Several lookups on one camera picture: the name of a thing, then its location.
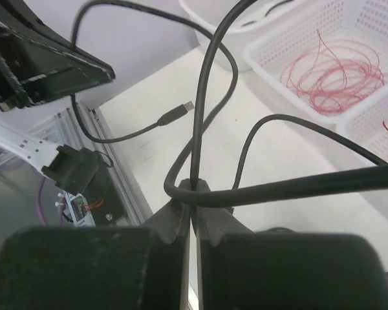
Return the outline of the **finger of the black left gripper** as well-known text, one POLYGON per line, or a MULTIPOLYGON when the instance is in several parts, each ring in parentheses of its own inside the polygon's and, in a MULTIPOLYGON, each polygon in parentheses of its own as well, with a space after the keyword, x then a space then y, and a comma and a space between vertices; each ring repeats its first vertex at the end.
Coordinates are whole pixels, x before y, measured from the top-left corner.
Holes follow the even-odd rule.
POLYGON ((0 1, 0 110, 40 106, 110 83, 113 68, 49 28, 24 1, 0 1))

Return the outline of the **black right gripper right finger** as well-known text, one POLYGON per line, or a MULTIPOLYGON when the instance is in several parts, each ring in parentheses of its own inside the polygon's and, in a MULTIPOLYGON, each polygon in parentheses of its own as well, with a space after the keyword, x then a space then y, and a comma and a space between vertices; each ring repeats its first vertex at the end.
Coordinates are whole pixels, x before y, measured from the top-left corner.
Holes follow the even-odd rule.
POLYGON ((201 309, 388 309, 388 276, 354 234, 253 232, 193 208, 201 309))

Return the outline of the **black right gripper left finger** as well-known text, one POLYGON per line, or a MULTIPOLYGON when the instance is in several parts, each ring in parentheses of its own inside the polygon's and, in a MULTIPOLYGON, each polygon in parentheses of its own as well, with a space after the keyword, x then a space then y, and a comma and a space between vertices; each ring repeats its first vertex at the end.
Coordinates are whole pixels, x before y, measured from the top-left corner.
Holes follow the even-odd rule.
POLYGON ((189 207, 139 226, 30 227, 0 250, 0 309, 185 309, 189 207))

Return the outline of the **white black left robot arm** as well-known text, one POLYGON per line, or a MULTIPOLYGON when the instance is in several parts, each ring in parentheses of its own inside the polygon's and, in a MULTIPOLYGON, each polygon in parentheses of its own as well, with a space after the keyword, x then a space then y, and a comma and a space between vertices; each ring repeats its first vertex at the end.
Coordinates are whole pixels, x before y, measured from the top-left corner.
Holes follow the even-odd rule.
POLYGON ((101 167, 100 157, 22 132, 1 115, 110 83, 114 77, 110 65, 73 49, 25 2, 0 1, 0 147, 66 191, 83 191, 101 167))

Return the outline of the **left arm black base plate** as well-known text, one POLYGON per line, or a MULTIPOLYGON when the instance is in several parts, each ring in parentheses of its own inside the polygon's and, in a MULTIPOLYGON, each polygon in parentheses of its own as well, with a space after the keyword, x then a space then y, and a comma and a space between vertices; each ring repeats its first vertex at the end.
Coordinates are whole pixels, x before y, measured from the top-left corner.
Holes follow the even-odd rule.
POLYGON ((108 168, 100 169, 82 194, 97 227, 109 226, 127 216, 120 191, 108 168))

